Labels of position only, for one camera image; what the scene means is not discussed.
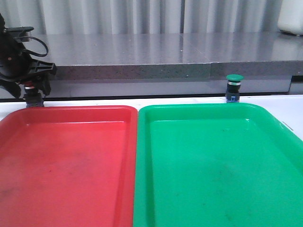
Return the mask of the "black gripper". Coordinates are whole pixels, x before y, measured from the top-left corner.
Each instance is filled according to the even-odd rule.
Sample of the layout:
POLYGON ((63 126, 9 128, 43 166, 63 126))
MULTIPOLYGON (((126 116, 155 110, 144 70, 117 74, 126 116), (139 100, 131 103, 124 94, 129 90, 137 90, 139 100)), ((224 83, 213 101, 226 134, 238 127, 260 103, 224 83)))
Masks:
POLYGON ((0 88, 8 91, 13 97, 20 98, 21 88, 15 82, 28 81, 41 77, 37 87, 45 96, 50 95, 51 86, 48 74, 56 74, 56 65, 32 58, 45 57, 49 50, 45 42, 28 35, 32 26, 6 27, 5 20, 0 17, 0 88), (44 53, 37 53, 24 46, 24 42, 35 40, 44 48, 44 53))

